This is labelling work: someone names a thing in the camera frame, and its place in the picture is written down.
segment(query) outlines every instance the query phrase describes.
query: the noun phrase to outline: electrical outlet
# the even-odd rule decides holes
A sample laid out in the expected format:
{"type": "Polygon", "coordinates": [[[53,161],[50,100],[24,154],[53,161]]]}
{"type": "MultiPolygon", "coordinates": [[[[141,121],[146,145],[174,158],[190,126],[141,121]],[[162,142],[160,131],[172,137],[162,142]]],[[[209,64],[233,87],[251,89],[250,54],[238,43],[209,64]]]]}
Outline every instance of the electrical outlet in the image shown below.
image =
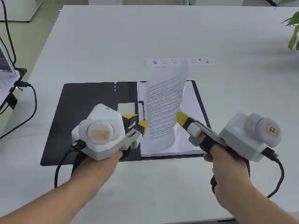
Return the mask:
{"type": "Polygon", "coordinates": [[[198,57],[198,58],[176,58],[176,59],[148,59],[145,60],[146,67],[177,67],[182,63],[187,62],[189,66],[210,66],[211,61],[198,57]]]}

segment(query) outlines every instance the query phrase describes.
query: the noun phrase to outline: finger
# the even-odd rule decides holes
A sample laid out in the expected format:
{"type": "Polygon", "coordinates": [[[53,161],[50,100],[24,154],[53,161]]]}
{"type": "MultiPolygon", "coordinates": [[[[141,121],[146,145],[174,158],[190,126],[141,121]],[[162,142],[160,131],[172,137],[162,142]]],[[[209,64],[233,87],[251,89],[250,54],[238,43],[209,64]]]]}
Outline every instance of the finger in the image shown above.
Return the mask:
{"type": "Polygon", "coordinates": [[[213,162],[213,156],[211,154],[205,154],[204,160],[207,162],[213,162]]]}
{"type": "Polygon", "coordinates": [[[214,145],[210,151],[215,160],[232,160],[233,157],[225,151],[220,145],[214,145]]]}
{"type": "MultiPolygon", "coordinates": [[[[205,133],[200,133],[199,136],[198,136],[198,141],[200,143],[203,142],[203,140],[205,139],[206,137],[206,134],[205,133]]],[[[212,148],[211,148],[211,151],[210,151],[210,154],[212,155],[212,160],[207,156],[207,158],[205,158],[204,156],[204,159],[207,161],[207,162],[212,162],[213,161],[213,158],[214,159],[228,159],[228,158],[231,158],[231,156],[219,145],[214,145],[212,148]]]]}
{"type": "Polygon", "coordinates": [[[205,133],[203,133],[203,132],[201,132],[200,134],[199,134],[199,136],[198,136],[198,141],[200,142],[200,143],[202,143],[203,142],[203,140],[205,139],[205,137],[206,137],[206,134],[205,133]]]}

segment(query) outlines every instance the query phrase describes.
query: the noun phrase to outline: black strap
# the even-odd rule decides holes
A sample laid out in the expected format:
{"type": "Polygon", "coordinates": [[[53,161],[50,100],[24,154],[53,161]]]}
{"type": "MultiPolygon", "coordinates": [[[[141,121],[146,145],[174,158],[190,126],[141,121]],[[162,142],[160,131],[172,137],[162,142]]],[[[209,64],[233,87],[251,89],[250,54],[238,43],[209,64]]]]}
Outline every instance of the black strap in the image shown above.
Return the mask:
{"type": "Polygon", "coordinates": [[[202,143],[199,144],[199,147],[206,153],[210,153],[211,148],[216,144],[217,142],[207,135],[202,143]]]}

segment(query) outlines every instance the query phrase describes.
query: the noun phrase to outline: white cabinet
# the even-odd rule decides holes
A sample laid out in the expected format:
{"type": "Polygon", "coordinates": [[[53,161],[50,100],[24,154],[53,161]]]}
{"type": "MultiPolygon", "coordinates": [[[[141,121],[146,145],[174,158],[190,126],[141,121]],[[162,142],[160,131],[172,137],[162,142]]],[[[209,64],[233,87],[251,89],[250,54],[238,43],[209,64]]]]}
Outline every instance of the white cabinet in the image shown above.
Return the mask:
{"type": "MultiPolygon", "coordinates": [[[[5,0],[9,21],[30,21],[44,0],[5,0]]],[[[0,20],[4,20],[0,4],[0,20]]]]}

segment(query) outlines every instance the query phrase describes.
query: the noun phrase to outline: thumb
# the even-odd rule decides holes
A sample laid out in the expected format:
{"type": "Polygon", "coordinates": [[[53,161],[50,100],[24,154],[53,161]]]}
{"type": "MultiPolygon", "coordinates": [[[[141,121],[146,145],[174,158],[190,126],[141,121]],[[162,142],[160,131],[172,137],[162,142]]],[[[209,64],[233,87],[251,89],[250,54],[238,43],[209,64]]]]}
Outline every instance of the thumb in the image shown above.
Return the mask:
{"type": "Polygon", "coordinates": [[[232,156],[225,151],[220,145],[214,145],[211,148],[210,154],[213,156],[213,159],[216,160],[231,160],[232,156]]]}
{"type": "MultiPolygon", "coordinates": [[[[205,139],[206,137],[206,134],[205,133],[201,133],[199,136],[198,136],[198,140],[200,143],[203,142],[203,140],[205,139]]],[[[211,150],[210,150],[210,154],[212,155],[213,159],[231,159],[231,155],[226,152],[220,145],[216,144],[214,145],[211,150]]]]}

